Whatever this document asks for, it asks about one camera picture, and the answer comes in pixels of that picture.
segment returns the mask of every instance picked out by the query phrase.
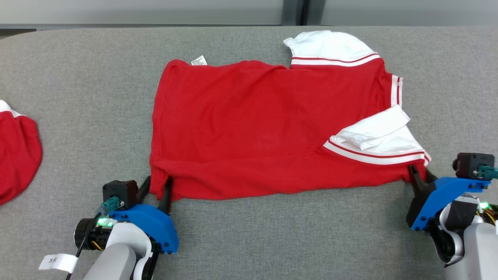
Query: red shirt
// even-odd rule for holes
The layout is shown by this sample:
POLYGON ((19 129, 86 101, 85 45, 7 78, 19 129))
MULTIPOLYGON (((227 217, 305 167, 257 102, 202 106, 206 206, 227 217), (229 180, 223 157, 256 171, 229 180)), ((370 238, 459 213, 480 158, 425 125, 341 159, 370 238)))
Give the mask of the red shirt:
MULTIPOLYGON (((167 64, 152 115, 152 193, 160 198, 170 175, 174 199, 295 193, 403 178, 406 166, 368 163, 389 176, 340 181, 343 172, 364 162, 336 152, 327 156, 331 150, 324 146, 340 130, 401 104, 401 78, 345 33, 304 32, 284 43, 293 52, 291 69, 260 61, 167 64)), ((416 160, 424 164, 424 156, 416 160)))

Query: white label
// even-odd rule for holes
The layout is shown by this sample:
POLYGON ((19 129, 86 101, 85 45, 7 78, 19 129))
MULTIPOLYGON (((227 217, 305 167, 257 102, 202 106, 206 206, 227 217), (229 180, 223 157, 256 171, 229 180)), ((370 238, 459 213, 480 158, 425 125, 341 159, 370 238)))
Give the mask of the white label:
POLYGON ((201 55, 198 58, 192 60, 192 62, 190 62, 190 64, 192 64, 192 65, 208 65, 208 63, 206 62, 206 59, 204 58, 204 55, 201 55))
POLYGON ((78 258, 68 254, 46 255, 40 264, 39 270, 64 270, 73 273, 78 258))

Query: gray wall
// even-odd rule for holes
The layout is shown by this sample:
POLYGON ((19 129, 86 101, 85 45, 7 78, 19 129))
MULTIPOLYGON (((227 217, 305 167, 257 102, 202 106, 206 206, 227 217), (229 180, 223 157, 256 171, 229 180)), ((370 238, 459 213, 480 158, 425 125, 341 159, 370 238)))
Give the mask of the gray wall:
POLYGON ((327 0, 322 24, 498 24, 498 0, 327 0))
POLYGON ((280 24, 284 0, 0 0, 0 28, 280 24))

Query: gray fabric surface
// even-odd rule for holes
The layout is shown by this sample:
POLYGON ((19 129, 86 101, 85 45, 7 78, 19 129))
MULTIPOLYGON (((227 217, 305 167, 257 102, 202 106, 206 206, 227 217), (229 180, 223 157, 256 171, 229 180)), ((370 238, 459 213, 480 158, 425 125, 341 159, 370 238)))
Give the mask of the gray fabric surface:
MULTIPOLYGON (((289 66, 282 40, 332 29, 357 36, 404 78, 403 108, 438 176, 461 151, 498 156, 498 34, 487 27, 172 27, 34 32, 0 41, 0 99, 38 123, 41 167, 0 207, 1 279, 63 279, 38 271, 74 254, 74 227, 114 179, 149 174, 151 114, 169 60, 211 65, 257 59, 289 66)), ((481 195, 498 202, 497 184, 481 195)), ((154 279, 440 280, 430 238, 409 230, 411 187, 334 189, 173 204, 177 255, 154 279)), ((149 197, 151 203, 157 203, 149 197)), ((98 257, 84 251, 73 278, 98 257)))

